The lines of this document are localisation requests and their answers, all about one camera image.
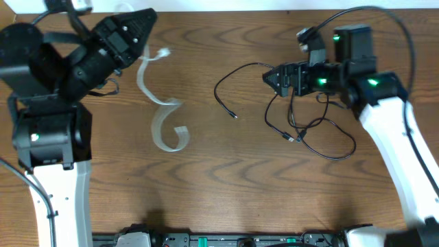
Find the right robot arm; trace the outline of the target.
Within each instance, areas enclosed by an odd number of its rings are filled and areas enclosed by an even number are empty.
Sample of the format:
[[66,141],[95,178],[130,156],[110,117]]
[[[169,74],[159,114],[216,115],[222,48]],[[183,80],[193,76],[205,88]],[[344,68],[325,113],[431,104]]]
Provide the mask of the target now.
[[372,30],[364,24],[334,30],[335,62],[326,59],[318,30],[298,34],[309,58],[279,65],[263,75],[276,94],[338,94],[375,142],[396,187],[407,228],[371,225],[344,229],[334,246],[437,246],[438,165],[418,129],[413,108],[398,76],[378,72]]

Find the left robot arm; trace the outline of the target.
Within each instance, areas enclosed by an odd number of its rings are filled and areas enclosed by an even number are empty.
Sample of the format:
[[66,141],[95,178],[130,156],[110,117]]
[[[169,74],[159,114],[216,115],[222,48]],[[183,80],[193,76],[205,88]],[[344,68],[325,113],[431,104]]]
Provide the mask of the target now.
[[80,7],[48,1],[47,13],[67,14],[71,33],[40,31],[33,23],[1,30],[1,79],[17,151],[16,175],[28,184],[40,246],[92,246],[88,188],[92,114],[82,104],[112,74],[142,55],[157,20],[151,9],[115,14],[89,29]]

